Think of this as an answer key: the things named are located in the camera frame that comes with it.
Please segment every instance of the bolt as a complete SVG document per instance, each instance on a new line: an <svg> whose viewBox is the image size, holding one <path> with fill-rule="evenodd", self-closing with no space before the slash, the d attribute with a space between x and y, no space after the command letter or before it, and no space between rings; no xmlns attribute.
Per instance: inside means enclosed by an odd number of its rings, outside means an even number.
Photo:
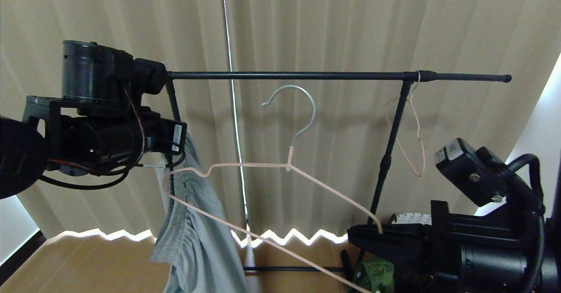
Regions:
<svg viewBox="0 0 561 293"><path fill-rule="evenodd" d="M503 197L501 197L500 195L494 195L491 200L495 203L501 203L503 201Z"/></svg>
<svg viewBox="0 0 561 293"><path fill-rule="evenodd" d="M469 180L473 182L478 182L480 179L481 177L479 177L477 173L472 173L471 175L469 175Z"/></svg>

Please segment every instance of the brown tile floor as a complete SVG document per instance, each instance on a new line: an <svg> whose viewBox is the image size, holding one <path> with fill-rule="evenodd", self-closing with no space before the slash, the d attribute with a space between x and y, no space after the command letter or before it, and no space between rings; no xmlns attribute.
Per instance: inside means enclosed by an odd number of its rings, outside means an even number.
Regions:
<svg viewBox="0 0 561 293"><path fill-rule="evenodd" d="M45 243L2 287L2 293L66 292L161 292L166 285L169 265L148 260L153 239L132 241L121 237L108 241L101 236L60 237ZM324 266L341 266L339 252L349 247L351 260L358 252L346 243L334 244L320 238L312 246L291 239L285 246ZM244 261L245 249L240 249ZM266 243L254 249L256 265L303 265ZM259 272L265 293L346 292L335 279L319 272Z"/></svg>

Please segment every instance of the metal hook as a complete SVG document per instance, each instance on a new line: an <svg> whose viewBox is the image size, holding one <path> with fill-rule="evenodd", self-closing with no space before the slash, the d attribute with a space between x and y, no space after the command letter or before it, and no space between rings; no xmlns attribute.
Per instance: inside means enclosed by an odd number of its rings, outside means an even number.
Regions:
<svg viewBox="0 0 561 293"><path fill-rule="evenodd" d="M271 103L271 101L273 101L273 98L277 95L277 93L279 93L279 91L281 91L282 89L286 89L286 88L294 88L294 89L298 89L298 90L302 91L303 93L306 93L306 95L308 96L308 99L310 99L310 102L312 103L312 119L310 119L310 123L308 123L308 125L306 125L303 129L298 131L298 133L296 133L296 135L294 135L294 137L292 138L291 146L294 147L294 141L296 141L296 137L298 137L298 135L306 132L306 130L310 128L312 123L314 123L316 107L315 107L314 98L312 98L310 93L307 92L304 88L302 88L300 86L284 85L284 86L280 87L279 89L275 90L275 92L271 95L271 97L266 102L262 103L261 106L264 107L266 105L269 105Z"/></svg>

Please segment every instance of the beige curtain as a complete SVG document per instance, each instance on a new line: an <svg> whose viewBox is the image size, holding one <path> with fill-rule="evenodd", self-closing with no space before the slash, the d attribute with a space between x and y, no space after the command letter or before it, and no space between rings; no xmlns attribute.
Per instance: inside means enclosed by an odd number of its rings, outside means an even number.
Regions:
<svg viewBox="0 0 561 293"><path fill-rule="evenodd" d="M76 39L123 49L134 57L163 61L170 71L227 70L222 0L1 0L1 111L21 119L25 95L60 97L62 41ZM176 83L182 119L189 125L203 167L236 160L230 84ZM145 105L170 118L167 94L146 96ZM158 161L159 155L146 161ZM107 179L72 179L94 184ZM237 169L218 171L211 180L228 219L244 225ZM99 228L105 233L150 229L164 219L156 173L135 169L116 187L76 191L38 181L18 195L47 236L64 230Z"/></svg>
<svg viewBox="0 0 561 293"><path fill-rule="evenodd" d="M20 119L25 95L60 96L63 39L97 41L172 71L225 71L227 43L221 0L1 0L2 115ZM561 0L226 0L235 70L414 71L510 73L509 84L429 82L415 92L425 175L417 179L395 148L378 214L423 211L431 199L459 212L474 206L440 175L432 153L455 137L506 157L561 51ZM300 93L318 105L312 129L296 142L294 164L370 206L389 127L384 105L398 82L258 82L235 85L244 161L285 162L293 133L309 119ZM202 166L236 161L232 95L226 81L176 83L182 118ZM165 93L146 105L170 117ZM393 115L395 104L390 105ZM416 124L405 111L399 139L420 167ZM58 176L58 179L71 180ZM211 180L228 219L243 226L237 169ZM73 182L84 182L78 178ZM341 234L366 221L317 186L280 170L245 169L252 231L284 236L293 227ZM48 236L65 229L156 233L164 211L153 171L136 169L117 187L72 191L37 183L19 195Z"/></svg>
<svg viewBox="0 0 561 293"><path fill-rule="evenodd" d="M234 68L240 71L414 71L513 75L509 84L427 82L415 108L427 151L426 172L415 177L395 147L377 211L382 217L429 212L431 199L473 213L475 206L434 167L433 153L455 137L489 147L503 159L517 141L561 51L561 0L227 0ZM237 110L245 161L285 162L293 134L306 125L310 105L297 83L315 97L312 129L296 141L294 164L370 207L389 135L387 101L399 82L237 83ZM395 103L390 105L393 115ZM398 138L417 169L421 150L410 107ZM245 169L252 230L286 235L296 227L341 234L366 221L327 191L293 173Z"/></svg>

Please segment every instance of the barcode label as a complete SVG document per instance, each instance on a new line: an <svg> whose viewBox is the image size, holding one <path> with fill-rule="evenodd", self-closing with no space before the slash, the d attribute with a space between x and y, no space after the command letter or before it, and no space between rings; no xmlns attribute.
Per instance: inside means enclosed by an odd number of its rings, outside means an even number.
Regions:
<svg viewBox="0 0 561 293"><path fill-rule="evenodd" d="M455 139L446 145L446 153L448 154L448 159L451 161L463 155L458 139Z"/></svg>
<svg viewBox="0 0 561 293"><path fill-rule="evenodd" d="M441 150L437 151L437 153L434 155L434 163L438 165L444 159L446 159L446 154L444 153L444 147L443 147Z"/></svg>
<svg viewBox="0 0 561 293"><path fill-rule="evenodd" d="M183 128L182 125L176 124L174 129L174 143L177 145L181 144L181 129ZM172 145L172 151L179 151L179 147Z"/></svg>

